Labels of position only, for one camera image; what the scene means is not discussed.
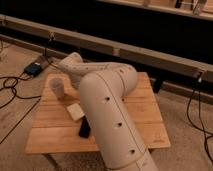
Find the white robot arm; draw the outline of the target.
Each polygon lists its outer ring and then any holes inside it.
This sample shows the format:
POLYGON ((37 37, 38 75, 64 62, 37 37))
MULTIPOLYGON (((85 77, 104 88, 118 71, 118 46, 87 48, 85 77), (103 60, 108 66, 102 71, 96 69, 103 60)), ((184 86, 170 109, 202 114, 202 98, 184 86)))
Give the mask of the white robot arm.
POLYGON ((117 62, 85 63, 76 52, 61 60, 59 68, 79 91, 108 171, 158 171, 123 102, 137 86, 135 68, 117 62))

